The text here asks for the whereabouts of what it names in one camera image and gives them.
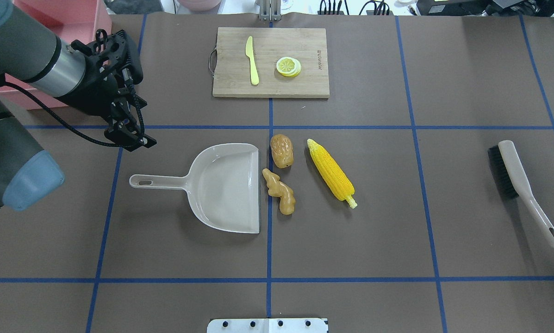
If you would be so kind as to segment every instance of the wooden cutting board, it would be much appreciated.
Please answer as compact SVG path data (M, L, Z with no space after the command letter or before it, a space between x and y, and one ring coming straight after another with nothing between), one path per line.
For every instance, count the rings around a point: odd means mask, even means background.
M245 53L249 36L253 37L260 80L256 86L250 83L250 64ZM302 64L298 76L287 78L277 72L277 61L285 56ZM327 99L330 86L326 29L218 28L213 96Z

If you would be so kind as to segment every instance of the knife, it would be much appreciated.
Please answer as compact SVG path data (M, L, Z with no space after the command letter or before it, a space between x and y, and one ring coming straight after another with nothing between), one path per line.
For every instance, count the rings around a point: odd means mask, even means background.
M254 49L252 48L252 36L249 36L246 42L246 56L250 58L250 82L253 85L257 85L258 72L256 72L256 63L254 62Z

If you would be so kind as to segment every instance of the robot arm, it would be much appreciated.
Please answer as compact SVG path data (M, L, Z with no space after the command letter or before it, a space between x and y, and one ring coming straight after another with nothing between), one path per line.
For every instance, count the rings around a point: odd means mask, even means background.
M87 45L78 40L67 44L10 0L0 0L0 86L10 85L5 74L105 120L105 137L113 143L91 140L95 143L129 151L156 144L142 126L146 102L135 93L143 79L139 53L122 30L109 36L99 30ZM50 154L0 103L0 207L23 210L63 180Z

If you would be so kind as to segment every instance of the knife handle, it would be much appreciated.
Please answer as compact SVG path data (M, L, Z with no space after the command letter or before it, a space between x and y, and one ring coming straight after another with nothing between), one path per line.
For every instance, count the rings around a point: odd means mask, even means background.
M250 82L253 85L258 85L258 72L256 71L256 63L254 57L250 58Z

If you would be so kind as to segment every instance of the white dustpan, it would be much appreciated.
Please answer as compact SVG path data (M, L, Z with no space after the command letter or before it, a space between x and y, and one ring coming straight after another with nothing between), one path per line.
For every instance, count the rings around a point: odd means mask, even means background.
M260 232L258 148L248 143L224 143L203 150L184 177L133 175L129 184L184 190L194 215L211 228Z

